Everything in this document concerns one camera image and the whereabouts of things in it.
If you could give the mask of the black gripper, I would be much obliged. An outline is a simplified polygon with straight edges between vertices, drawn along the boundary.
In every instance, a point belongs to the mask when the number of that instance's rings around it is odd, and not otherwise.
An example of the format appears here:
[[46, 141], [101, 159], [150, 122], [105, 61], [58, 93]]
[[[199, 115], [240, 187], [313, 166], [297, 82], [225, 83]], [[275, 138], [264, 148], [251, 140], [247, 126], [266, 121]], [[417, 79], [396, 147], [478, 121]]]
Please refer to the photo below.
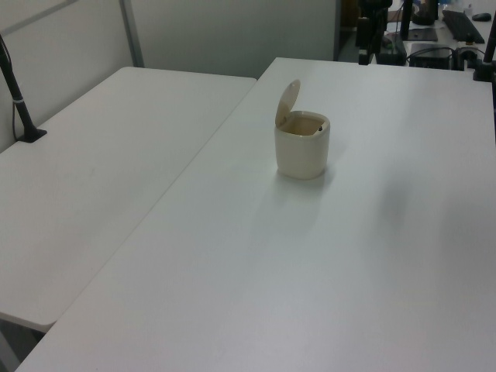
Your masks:
[[382, 39], [386, 28], [386, 15], [391, 7], [391, 0], [359, 0], [360, 17], [357, 20], [356, 46], [358, 47], [359, 65], [369, 64], [369, 36], [371, 19], [370, 52], [372, 54], [381, 51]]

